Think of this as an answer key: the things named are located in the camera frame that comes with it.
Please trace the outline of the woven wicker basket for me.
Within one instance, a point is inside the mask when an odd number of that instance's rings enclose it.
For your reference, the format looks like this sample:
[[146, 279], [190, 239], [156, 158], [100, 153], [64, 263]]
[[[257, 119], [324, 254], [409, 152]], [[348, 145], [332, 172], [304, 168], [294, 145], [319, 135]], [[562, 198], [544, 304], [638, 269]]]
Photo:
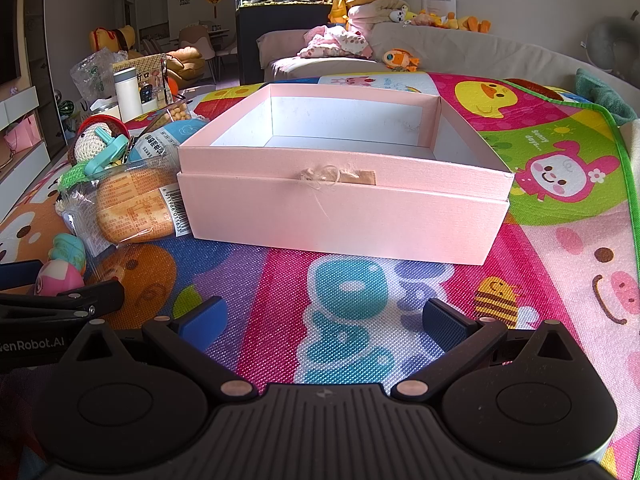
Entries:
[[172, 94], [167, 82], [166, 54], [152, 54], [114, 63], [113, 73], [134, 67], [137, 72], [138, 86], [142, 88], [150, 84], [153, 88], [153, 96], [157, 98], [158, 105], [163, 107], [172, 103]]

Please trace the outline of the packaged orange bread bun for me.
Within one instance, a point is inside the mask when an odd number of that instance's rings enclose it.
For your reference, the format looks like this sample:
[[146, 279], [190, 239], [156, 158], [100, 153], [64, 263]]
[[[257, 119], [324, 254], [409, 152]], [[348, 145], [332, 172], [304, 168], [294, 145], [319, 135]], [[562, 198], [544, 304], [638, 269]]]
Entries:
[[96, 258], [111, 248], [191, 233], [170, 156], [108, 168], [61, 191], [62, 216]]

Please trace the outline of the pink floral blanket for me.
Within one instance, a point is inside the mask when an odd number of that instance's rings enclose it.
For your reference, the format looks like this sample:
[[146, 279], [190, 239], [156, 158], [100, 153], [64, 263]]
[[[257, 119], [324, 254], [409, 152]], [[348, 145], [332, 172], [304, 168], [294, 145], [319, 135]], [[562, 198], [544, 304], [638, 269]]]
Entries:
[[370, 58], [373, 54], [361, 32], [342, 25], [314, 27], [304, 33], [304, 41], [299, 58]]

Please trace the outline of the beige sofa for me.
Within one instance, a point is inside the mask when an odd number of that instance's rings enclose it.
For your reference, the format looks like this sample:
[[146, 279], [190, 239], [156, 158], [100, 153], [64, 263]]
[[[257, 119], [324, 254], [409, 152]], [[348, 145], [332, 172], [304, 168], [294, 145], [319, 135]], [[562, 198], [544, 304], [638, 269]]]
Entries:
[[490, 79], [518, 78], [559, 87], [575, 88], [575, 74], [583, 68], [598, 77], [634, 110], [639, 108], [639, 89], [585, 62], [534, 44], [479, 32], [440, 29], [427, 26], [375, 25], [367, 42], [373, 50], [370, 60], [361, 58], [280, 58], [271, 62], [270, 78], [265, 81], [312, 78], [337, 74], [382, 73], [382, 55], [393, 48], [404, 49], [420, 58], [426, 72], [479, 76]]

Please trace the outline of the pink cardboard box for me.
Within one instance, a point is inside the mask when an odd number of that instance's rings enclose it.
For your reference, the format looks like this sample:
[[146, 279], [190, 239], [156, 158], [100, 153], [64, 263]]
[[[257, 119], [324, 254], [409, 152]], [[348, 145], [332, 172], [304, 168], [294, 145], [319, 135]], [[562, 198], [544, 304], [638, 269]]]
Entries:
[[443, 98], [270, 84], [178, 149], [194, 236], [304, 252], [481, 264], [514, 175]]

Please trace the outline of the black fish tank cabinet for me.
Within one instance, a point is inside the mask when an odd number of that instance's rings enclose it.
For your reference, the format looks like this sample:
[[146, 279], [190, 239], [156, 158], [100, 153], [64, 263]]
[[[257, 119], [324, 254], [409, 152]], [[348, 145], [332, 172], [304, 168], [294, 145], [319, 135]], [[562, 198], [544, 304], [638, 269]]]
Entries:
[[325, 3], [260, 4], [236, 10], [240, 83], [270, 78], [270, 63], [296, 55], [305, 45], [306, 32], [328, 22], [329, 10]]

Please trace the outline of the clear plastic bag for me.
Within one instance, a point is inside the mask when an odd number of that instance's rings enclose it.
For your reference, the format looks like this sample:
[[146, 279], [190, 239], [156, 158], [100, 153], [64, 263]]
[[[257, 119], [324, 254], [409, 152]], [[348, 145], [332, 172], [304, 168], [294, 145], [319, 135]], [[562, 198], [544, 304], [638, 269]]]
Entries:
[[115, 95], [113, 65], [128, 60], [125, 51], [113, 52], [102, 48], [70, 69], [70, 78], [80, 96], [92, 104]]

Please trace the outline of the orange fish plush toy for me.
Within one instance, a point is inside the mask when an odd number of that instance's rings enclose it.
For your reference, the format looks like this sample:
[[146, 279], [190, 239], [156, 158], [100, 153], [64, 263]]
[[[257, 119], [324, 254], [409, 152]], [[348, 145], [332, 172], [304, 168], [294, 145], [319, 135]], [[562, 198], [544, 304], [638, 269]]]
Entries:
[[385, 66], [394, 72], [416, 72], [420, 65], [420, 58], [416, 58], [409, 51], [402, 49], [386, 51], [382, 60]]

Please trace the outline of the yellow duck plush row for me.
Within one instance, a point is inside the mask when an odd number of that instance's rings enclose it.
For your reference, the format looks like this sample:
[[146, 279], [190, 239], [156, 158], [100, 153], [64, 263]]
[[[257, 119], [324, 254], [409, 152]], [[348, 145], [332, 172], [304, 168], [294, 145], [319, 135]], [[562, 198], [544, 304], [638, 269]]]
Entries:
[[400, 9], [390, 12], [390, 20], [404, 25], [466, 30], [467, 32], [480, 32], [481, 34], [488, 34], [491, 30], [491, 21], [479, 20], [473, 15], [458, 18], [454, 12], [449, 12], [445, 16], [427, 13], [425, 10], [413, 13], [408, 6], [402, 6]]

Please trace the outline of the crochet doll red hat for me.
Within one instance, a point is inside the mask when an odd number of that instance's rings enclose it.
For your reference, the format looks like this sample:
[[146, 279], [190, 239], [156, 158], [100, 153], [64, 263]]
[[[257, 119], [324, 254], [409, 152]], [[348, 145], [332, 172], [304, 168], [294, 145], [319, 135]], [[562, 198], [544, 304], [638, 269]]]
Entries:
[[[60, 180], [58, 180], [58, 192], [66, 193], [75, 185], [99, 179], [106, 171], [104, 170], [93, 178], [87, 178], [84, 173], [87, 162], [105, 148], [105, 143], [94, 133], [96, 127], [104, 128], [111, 133], [113, 138], [123, 134], [128, 138], [129, 145], [129, 131], [119, 119], [104, 114], [90, 116], [80, 125], [78, 135], [75, 136], [73, 145], [70, 147], [67, 156], [70, 162], [70, 169], [65, 171]], [[107, 169], [121, 164], [125, 159], [127, 150], [121, 159], [113, 162]]]

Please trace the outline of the grey neck pillow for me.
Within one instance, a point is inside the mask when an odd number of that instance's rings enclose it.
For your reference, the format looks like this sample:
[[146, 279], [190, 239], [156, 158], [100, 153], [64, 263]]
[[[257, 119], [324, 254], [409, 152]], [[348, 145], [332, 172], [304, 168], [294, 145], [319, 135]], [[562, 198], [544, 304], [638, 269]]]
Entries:
[[639, 24], [631, 18], [604, 18], [590, 29], [582, 47], [591, 64], [627, 77], [639, 67]]

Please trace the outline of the blue white snack packet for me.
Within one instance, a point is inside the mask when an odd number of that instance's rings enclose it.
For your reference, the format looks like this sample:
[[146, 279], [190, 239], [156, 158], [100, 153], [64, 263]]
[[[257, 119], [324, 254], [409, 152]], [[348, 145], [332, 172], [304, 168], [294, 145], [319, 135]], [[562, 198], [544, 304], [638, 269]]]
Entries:
[[128, 160], [137, 162], [160, 156], [176, 158], [178, 146], [207, 124], [207, 120], [197, 117], [168, 122], [153, 131], [144, 132], [134, 141]]

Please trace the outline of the yellow duck bag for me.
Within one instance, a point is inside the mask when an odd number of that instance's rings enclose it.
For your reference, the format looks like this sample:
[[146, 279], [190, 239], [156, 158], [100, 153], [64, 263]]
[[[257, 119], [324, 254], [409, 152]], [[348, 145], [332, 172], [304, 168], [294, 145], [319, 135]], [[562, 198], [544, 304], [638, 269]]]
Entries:
[[89, 40], [93, 52], [104, 48], [112, 52], [129, 51], [136, 42], [136, 33], [130, 25], [115, 29], [97, 27], [90, 32]]

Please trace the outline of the teal green cloth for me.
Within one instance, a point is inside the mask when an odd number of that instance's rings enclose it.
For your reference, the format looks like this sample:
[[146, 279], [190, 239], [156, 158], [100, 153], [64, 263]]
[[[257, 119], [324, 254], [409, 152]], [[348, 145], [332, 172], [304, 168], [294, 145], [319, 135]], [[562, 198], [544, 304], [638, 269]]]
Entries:
[[576, 70], [575, 90], [578, 96], [608, 110], [618, 126], [638, 118], [634, 109], [617, 91], [583, 68]]

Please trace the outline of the pink teal toy ball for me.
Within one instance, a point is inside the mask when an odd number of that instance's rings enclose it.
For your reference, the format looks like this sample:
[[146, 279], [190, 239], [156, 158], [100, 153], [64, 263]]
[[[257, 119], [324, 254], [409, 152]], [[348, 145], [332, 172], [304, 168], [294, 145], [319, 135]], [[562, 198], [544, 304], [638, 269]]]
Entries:
[[65, 233], [55, 235], [48, 257], [36, 278], [36, 296], [54, 297], [85, 286], [87, 256], [80, 238]]

